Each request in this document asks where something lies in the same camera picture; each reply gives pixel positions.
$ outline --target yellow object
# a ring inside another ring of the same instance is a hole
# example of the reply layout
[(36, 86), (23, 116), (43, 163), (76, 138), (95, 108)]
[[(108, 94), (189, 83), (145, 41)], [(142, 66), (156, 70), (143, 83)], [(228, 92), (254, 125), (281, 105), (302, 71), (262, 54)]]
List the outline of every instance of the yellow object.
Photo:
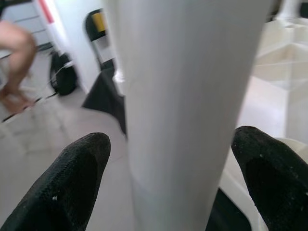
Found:
[(99, 32), (104, 31), (105, 28), (105, 24), (103, 22), (103, 14), (102, 13), (96, 13), (94, 15), (92, 15), (92, 19), (96, 25), (96, 28)]

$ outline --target black fabric glove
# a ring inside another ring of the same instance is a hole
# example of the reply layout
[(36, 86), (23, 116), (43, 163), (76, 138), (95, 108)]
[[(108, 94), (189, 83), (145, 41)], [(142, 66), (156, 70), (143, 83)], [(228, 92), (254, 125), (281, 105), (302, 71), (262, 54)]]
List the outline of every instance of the black fabric glove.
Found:
[(232, 151), (269, 231), (308, 230), (308, 165), (254, 127), (236, 129)]
[(92, 133), (66, 147), (0, 231), (84, 231), (92, 214), (110, 141)]

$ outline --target bare leg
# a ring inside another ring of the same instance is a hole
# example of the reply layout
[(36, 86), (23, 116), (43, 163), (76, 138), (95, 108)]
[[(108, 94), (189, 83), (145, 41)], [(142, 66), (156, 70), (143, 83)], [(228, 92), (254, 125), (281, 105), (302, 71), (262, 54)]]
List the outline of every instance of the bare leg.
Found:
[(20, 113), (33, 105), (19, 89), (27, 76), (36, 53), (32, 35), (24, 29), (7, 22), (0, 22), (0, 48), (12, 51), (9, 57), (8, 82), (0, 91), (0, 100), (11, 113)]

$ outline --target foot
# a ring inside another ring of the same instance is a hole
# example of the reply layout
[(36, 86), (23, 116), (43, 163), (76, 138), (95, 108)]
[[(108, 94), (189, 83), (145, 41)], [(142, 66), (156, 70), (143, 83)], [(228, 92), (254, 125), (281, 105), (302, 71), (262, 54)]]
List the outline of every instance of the foot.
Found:
[(27, 107), (34, 106), (34, 101), (28, 99), (19, 89), (12, 90), (5, 86), (0, 91), (0, 101), (12, 114), (22, 113)]

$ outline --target white wall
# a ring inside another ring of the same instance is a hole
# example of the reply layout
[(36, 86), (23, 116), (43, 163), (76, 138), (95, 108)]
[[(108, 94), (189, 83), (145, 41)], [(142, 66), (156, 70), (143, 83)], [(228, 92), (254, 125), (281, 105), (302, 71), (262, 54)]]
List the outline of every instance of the white wall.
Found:
[[(100, 71), (85, 33), (84, 21), (89, 12), (102, 8), (102, 2), (100, 0), (55, 0), (55, 4), (69, 39), (70, 55), (77, 65), (81, 87), (88, 93)], [(110, 59), (110, 51), (108, 49), (104, 51), (103, 58)]]

